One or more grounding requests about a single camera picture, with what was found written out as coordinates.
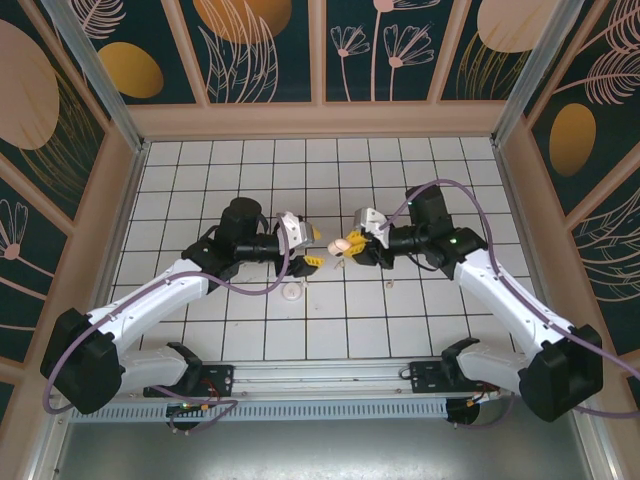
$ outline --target purple cable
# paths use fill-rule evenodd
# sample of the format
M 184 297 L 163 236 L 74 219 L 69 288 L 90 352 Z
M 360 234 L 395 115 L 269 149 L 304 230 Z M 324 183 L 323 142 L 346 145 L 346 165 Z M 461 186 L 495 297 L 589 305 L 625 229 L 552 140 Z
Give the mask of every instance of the purple cable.
M 404 201 L 404 203 L 400 206 L 400 208 L 398 208 L 398 210 L 396 210 L 396 212 L 393 215 L 391 215 L 391 218 L 389 218 L 385 223 L 383 223 L 380 226 L 380 230 L 384 230 L 389 225 L 391 225 L 400 216 L 400 214 L 404 211 L 404 209 L 407 208 L 410 202 L 412 202 L 418 195 L 424 192 L 427 188 L 432 187 L 434 185 L 451 185 L 451 186 L 457 187 L 460 190 L 462 190 L 465 193 L 465 195 L 467 195 L 467 197 L 469 197 L 469 200 L 471 200 L 473 205 L 478 210 L 478 214 L 480 215 L 482 224 L 484 225 L 484 228 L 487 232 L 487 245 L 488 245 L 488 251 L 489 251 L 489 259 L 491 261 L 491 267 L 493 268 L 493 271 L 495 272 L 496 276 L 500 279 L 500 282 L 505 286 L 507 290 L 509 290 L 509 292 L 511 292 L 511 294 L 513 294 L 514 297 L 516 297 L 525 307 L 527 307 L 531 311 L 531 313 L 533 313 L 536 317 L 538 317 L 544 324 L 548 325 L 549 328 L 551 328 L 554 332 L 559 333 L 560 335 L 562 335 L 565 338 L 568 338 L 572 342 L 577 343 L 578 345 L 586 348 L 587 350 L 590 350 L 591 352 L 596 353 L 601 357 L 606 358 L 607 360 L 615 363 L 619 367 L 628 371 L 631 375 L 636 377 L 638 380 L 640 380 L 640 372 L 635 368 L 633 368 L 624 360 L 619 359 L 615 355 L 612 355 L 611 353 L 606 352 L 603 349 L 596 347 L 595 345 L 591 345 L 589 342 L 586 342 L 581 338 L 576 337 L 571 332 L 567 332 L 563 328 L 560 328 L 554 323 L 552 323 L 543 312 L 540 312 L 534 305 L 532 305 L 522 294 L 520 294 L 520 292 L 513 285 L 511 285 L 511 283 L 509 283 L 509 281 L 504 276 L 500 274 L 500 269 L 498 267 L 498 260 L 496 259 L 496 253 L 494 249 L 493 233 L 491 232 L 489 219 L 487 218 L 486 213 L 484 213 L 484 210 L 480 206 L 480 202 L 478 202 L 478 200 L 473 195 L 473 193 L 461 183 L 458 183 L 455 180 L 445 180 L 445 179 L 433 180 L 431 182 L 425 183 L 424 185 L 420 186 L 415 192 L 409 195 L 409 197 Z M 602 412 L 599 410 L 592 410 L 590 408 L 585 408 L 580 406 L 576 407 L 575 409 L 581 413 L 587 413 L 589 415 L 596 415 L 596 416 L 612 418 L 612 419 L 628 419 L 628 418 L 640 417 L 640 411 L 622 412 L 622 413 Z
M 148 287 L 141 290 L 140 292 L 135 294 L 133 297 L 131 297 L 127 301 L 122 302 L 120 305 L 114 308 L 111 313 L 105 315 L 104 318 L 100 319 L 99 321 L 94 323 L 91 327 L 89 327 L 87 330 L 82 332 L 82 334 L 80 334 L 78 338 L 76 338 L 71 343 L 71 345 L 67 347 L 64 353 L 60 355 L 58 362 L 53 367 L 53 370 L 49 375 L 49 379 L 47 380 L 47 386 L 45 387 L 44 394 L 42 395 L 42 406 L 44 407 L 44 410 L 51 415 L 58 415 L 60 413 L 64 413 L 67 410 L 73 408 L 72 404 L 65 405 L 64 407 L 61 407 L 61 408 L 53 408 L 51 406 L 51 403 L 49 402 L 49 397 L 51 396 L 51 391 L 53 390 L 53 384 L 55 383 L 56 378 L 58 378 L 58 375 L 60 374 L 60 370 L 62 370 L 62 367 L 64 366 L 65 362 L 69 359 L 69 357 L 75 351 L 75 349 L 78 348 L 78 346 L 80 346 L 82 342 L 84 342 L 93 332 L 98 330 L 102 325 L 104 325 L 111 319 L 115 318 L 116 315 L 122 313 L 127 307 L 137 302 L 138 300 L 148 295 L 149 293 L 153 292 L 157 288 L 163 285 L 167 285 L 167 283 L 172 282 L 174 280 L 179 280 L 180 278 L 203 277 L 213 283 L 220 285 L 221 287 L 225 287 L 231 290 L 232 292 L 240 293 L 242 295 L 249 295 L 249 296 L 266 295 L 267 293 L 270 293 L 273 290 L 275 290 L 282 283 L 282 280 L 284 279 L 287 273 L 287 269 L 289 268 L 289 239 L 287 238 L 287 235 L 284 234 L 285 225 L 284 225 L 284 222 L 282 221 L 282 217 L 278 217 L 278 223 L 280 224 L 280 228 L 282 229 L 282 232 L 283 232 L 282 239 L 284 243 L 284 255 L 283 255 L 282 269 L 280 270 L 280 273 L 276 277 L 276 281 L 273 284 L 271 284 L 270 286 L 262 290 L 244 290 L 242 288 L 238 288 L 235 285 L 231 285 L 230 283 L 225 282 L 224 280 L 220 280 L 219 278 L 214 277 L 213 275 L 209 275 L 207 273 L 181 272 L 181 273 L 176 273 L 174 275 L 169 275 L 167 278 L 162 279 L 152 285 L 149 285 Z

